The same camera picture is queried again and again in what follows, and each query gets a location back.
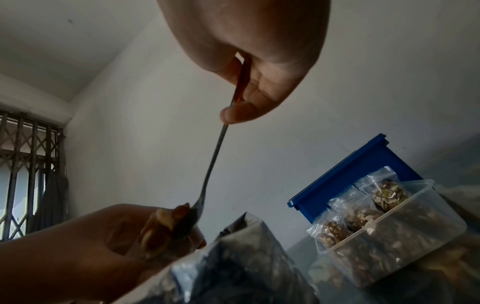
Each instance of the storage box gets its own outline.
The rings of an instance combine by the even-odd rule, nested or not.
[[[432,180],[403,183],[405,202],[325,251],[356,286],[365,287],[450,242],[465,221],[433,189]]]
[[[299,210],[310,223],[313,223],[325,210],[330,199],[358,179],[382,167],[392,168],[400,181],[421,180],[413,169],[387,147],[389,142],[385,137],[384,134],[378,134],[294,196],[288,202],[288,206]]]

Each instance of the spoon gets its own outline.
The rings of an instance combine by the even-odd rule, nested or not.
[[[241,68],[240,77],[238,78],[235,92],[233,94],[231,105],[242,102],[244,90],[250,82],[251,66],[252,66],[252,60],[248,57],[245,57],[242,68]],[[219,155],[220,147],[222,146],[222,142],[224,141],[225,133],[227,132],[228,127],[229,127],[228,125],[223,125],[221,129],[220,137],[218,138],[215,151],[213,152],[213,156],[211,157],[210,166],[208,167],[208,170],[206,171],[205,179],[203,180],[203,186],[201,187],[200,197],[198,198],[196,203],[193,205],[193,207],[190,208],[186,216],[183,217],[175,225],[170,235],[172,239],[179,239],[179,238],[184,238],[188,236],[192,227],[194,227],[200,220],[200,217],[204,212],[207,184],[209,183],[210,175],[214,168],[215,161],[217,160],[217,156]]]

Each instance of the silver foil bag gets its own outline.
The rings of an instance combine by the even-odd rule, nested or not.
[[[267,225],[245,213],[115,304],[319,302]]]

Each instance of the metal window grille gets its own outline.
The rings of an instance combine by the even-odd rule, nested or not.
[[[64,173],[63,129],[0,110],[0,241],[26,234],[48,172]]]

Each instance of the white ceiling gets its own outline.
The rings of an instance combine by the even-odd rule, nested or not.
[[[155,0],[1,0],[0,73],[69,101],[159,13]]]

